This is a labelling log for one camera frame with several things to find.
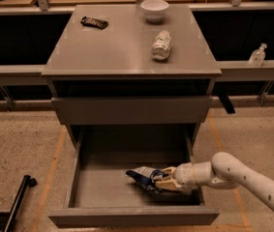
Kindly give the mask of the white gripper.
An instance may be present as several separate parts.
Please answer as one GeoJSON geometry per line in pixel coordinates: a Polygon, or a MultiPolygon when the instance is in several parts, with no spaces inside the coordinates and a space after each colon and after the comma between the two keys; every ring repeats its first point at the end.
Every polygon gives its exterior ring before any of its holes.
{"type": "Polygon", "coordinates": [[[166,189],[170,191],[191,191],[196,185],[194,177],[194,165],[190,162],[182,163],[176,168],[170,166],[164,169],[168,175],[172,175],[175,179],[157,181],[155,186],[159,189],[166,189]]]}

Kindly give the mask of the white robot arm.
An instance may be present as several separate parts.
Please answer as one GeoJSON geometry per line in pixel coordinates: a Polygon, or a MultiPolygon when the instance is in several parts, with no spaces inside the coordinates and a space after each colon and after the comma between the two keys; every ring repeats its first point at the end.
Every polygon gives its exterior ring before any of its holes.
{"type": "Polygon", "coordinates": [[[182,163],[153,178],[159,189],[186,192],[193,187],[234,189],[242,186],[274,212],[274,180],[258,173],[235,156],[216,153],[211,161],[182,163]]]}

